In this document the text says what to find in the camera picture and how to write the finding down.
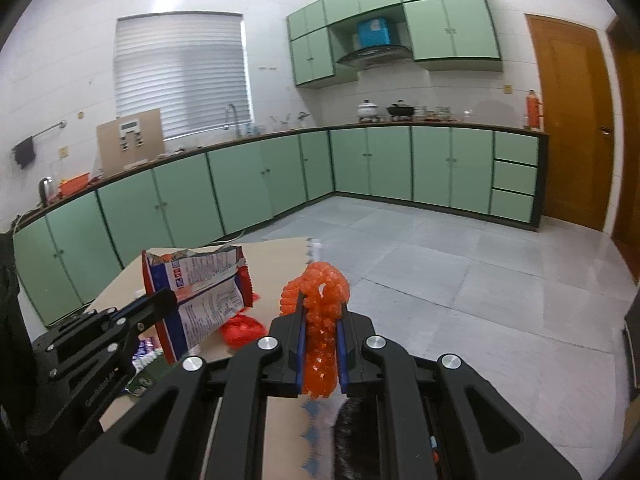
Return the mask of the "red blue snack wrapper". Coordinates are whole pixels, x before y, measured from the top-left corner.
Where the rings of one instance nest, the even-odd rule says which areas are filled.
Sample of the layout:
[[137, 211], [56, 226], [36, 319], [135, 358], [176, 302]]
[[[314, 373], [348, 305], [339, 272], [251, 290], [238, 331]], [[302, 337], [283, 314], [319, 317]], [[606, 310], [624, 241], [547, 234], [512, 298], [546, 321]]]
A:
[[254, 302], [243, 248], [224, 244], [199, 250], [141, 254], [149, 294], [171, 290], [177, 307], [156, 324], [168, 363], [174, 364]]

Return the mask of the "orange foam fruit net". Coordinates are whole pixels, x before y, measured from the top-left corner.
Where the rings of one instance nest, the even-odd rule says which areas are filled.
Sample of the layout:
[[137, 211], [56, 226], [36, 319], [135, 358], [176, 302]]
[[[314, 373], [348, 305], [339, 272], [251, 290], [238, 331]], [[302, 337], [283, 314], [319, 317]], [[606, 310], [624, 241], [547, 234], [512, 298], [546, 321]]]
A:
[[336, 324], [350, 297], [349, 284], [332, 264], [312, 262], [283, 287], [281, 314], [293, 314], [299, 297], [306, 318], [302, 393], [328, 398], [337, 384]]

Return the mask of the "black trash bin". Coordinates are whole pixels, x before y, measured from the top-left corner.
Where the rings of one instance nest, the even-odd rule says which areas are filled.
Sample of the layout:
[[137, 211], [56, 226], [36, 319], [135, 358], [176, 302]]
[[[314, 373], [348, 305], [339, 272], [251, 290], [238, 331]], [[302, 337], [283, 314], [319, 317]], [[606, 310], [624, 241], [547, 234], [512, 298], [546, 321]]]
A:
[[385, 424], [378, 396], [347, 399], [333, 427], [334, 479], [393, 479]]

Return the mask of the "red plastic bag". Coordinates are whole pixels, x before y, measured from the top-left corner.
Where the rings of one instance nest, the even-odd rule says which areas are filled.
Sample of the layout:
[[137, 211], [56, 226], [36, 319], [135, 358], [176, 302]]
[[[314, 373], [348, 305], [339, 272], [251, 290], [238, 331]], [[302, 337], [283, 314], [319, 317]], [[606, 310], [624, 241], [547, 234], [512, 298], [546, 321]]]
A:
[[258, 322], [243, 312], [232, 316], [229, 321], [220, 326], [224, 343], [233, 351], [239, 350], [267, 335], [267, 330], [261, 322]]

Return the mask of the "green base cabinets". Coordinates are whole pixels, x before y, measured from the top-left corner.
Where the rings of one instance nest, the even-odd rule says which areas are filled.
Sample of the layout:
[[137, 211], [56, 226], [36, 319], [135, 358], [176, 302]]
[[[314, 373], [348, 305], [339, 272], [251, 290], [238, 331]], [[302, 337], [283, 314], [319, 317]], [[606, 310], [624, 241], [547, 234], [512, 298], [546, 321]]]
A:
[[145, 164], [16, 222], [17, 274], [44, 325], [91, 304], [151, 247], [201, 247], [333, 194], [539, 226], [549, 141], [485, 126], [276, 133]]

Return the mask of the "orange basket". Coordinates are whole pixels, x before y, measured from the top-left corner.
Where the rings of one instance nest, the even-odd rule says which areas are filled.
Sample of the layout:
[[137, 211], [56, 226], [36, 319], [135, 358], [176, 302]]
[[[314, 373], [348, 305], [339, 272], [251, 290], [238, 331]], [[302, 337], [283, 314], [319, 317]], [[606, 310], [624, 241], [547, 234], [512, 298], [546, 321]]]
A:
[[85, 172], [70, 179], [63, 179], [58, 185], [58, 194], [61, 197], [67, 197], [84, 190], [89, 185], [89, 176], [90, 174]]

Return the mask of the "steel kettle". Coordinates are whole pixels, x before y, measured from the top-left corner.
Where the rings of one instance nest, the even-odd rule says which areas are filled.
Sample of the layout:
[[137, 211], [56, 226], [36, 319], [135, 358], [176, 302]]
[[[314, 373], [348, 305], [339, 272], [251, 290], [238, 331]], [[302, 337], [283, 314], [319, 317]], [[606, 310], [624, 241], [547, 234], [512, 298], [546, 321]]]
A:
[[56, 196], [58, 196], [58, 189], [51, 177], [45, 177], [39, 181], [38, 194], [43, 208], [46, 208], [55, 201]]

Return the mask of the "cardboard box with scale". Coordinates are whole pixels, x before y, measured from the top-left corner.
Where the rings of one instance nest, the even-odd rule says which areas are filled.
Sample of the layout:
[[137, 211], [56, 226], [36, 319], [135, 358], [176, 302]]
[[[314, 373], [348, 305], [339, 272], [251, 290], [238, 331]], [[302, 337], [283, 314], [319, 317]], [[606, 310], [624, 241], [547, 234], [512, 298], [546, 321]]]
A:
[[165, 153], [160, 110], [147, 110], [98, 125], [96, 140], [105, 177], [152, 162]]

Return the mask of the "brown wooden door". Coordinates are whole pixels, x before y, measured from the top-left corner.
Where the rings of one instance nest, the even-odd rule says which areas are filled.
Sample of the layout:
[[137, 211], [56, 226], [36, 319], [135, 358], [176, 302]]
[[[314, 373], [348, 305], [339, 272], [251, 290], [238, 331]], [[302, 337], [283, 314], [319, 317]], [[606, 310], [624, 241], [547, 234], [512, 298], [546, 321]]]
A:
[[528, 14], [548, 136], [544, 214], [601, 231], [611, 193], [614, 114], [597, 32]]
[[608, 28], [622, 106], [622, 166], [612, 240], [639, 283], [639, 47], [620, 18]]

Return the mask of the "window blinds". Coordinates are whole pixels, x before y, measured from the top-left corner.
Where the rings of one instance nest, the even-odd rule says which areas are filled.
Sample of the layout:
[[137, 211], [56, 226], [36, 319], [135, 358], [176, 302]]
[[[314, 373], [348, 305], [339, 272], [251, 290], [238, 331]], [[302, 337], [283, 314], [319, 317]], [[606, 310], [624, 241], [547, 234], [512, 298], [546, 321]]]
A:
[[233, 103], [254, 118], [242, 15], [169, 12], [120, 18], [115, 27], [116, 115], [160, 110], [168, 138], [224, 126]]

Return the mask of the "black wok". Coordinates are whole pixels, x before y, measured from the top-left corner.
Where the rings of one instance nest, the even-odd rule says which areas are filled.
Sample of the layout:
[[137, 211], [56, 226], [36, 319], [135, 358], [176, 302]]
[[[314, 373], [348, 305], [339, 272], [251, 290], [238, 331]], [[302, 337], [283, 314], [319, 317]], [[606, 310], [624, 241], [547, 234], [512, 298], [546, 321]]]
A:
[[398, 100], [386, 107], [386, 110], [392, 122], [412, 122], [416, 109], [403, 100]]

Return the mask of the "orange thermos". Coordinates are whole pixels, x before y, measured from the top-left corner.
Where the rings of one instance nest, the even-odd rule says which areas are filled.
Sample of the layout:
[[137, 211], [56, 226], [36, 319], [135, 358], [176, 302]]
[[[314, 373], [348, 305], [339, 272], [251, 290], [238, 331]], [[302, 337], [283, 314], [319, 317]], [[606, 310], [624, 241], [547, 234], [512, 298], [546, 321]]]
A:
[[526, 126], [532, 130], [541, 129], [541, 102], [537, 93], [530, 89], [526, 96]]

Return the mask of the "range hood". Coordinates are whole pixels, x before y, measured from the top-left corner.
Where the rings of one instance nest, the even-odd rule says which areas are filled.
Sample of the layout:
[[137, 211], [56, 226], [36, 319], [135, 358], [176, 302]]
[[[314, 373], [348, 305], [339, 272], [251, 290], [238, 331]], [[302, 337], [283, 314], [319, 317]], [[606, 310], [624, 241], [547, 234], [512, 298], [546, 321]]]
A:
[[383, 44], [382, 46], [362, 48], [346, 54], [337, 63], [356, 68], [356, 70], [365, 70], [372, 66], [393, 63], [406, 58], [409, 60], [413, 58], [412, 51], [409, 48], [401, 44], [399, 46]]

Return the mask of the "towel rail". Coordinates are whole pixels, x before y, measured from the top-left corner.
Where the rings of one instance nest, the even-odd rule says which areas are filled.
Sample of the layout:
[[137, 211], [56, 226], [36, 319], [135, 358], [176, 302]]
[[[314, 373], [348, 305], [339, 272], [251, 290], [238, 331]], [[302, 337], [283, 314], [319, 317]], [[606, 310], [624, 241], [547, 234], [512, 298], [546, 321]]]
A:
[[32, 142], [35, 141], [35, 138], [38, 138], [38, 136], [43, 136], [44, 134], [47, 134], [50, 131], [53, 131], [55, 129], [64, 129], [66, 126], [67, 126], [67, 120], [66, 119], [62, 119], [59, 122], [56, 122], [55, 124], [50, 125], [49, 127], [44, 128], [44, 129], [38, 131], [37, 133], [32, 134], [28, 138], [25, 138], [24, 140], [21, 140], [20, 143], [17, 143], [17, 144], [14, 145], [13, 151], [16, 152], [23, 145], [29, 146], [30, 144], [32, 144]]

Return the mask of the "green wall cabinets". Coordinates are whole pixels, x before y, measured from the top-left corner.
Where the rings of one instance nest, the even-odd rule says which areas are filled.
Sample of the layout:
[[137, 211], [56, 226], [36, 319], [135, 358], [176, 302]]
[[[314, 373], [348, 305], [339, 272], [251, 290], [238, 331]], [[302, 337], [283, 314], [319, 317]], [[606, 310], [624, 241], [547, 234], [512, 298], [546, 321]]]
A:
[[502, 69], [487, 0], [317, 0], [286, 19], [296, 86], [323, 88], [356, 80], [364, 70], [337, 61], [362, 49], [358, 24], [371, 18], [386, 18], [391, 44], [412, 51], [411, 60], [394, 63], [413, 62], [424, 70]]

